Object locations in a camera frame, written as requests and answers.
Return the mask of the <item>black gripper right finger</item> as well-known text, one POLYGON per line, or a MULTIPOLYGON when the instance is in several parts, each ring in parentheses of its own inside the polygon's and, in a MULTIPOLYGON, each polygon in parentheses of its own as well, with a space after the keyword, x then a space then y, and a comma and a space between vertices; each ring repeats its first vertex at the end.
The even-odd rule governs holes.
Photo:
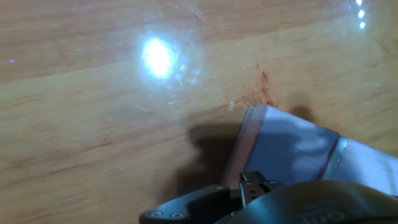
POLYGON ((242 205, 248 205, 264 194, 285 187, 285 184, 278 180, 267 180, 259 171, 240 174, 240 193, 242 205))

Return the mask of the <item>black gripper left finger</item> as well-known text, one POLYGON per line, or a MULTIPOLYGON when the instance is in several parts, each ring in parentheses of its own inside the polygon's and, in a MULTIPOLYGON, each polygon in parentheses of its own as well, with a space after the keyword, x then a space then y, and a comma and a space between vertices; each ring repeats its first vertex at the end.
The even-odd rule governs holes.
POLYGON ((217 223, 240 209, 242 199, 237 185, 209 185, 140 214, 139 223, 217 223))

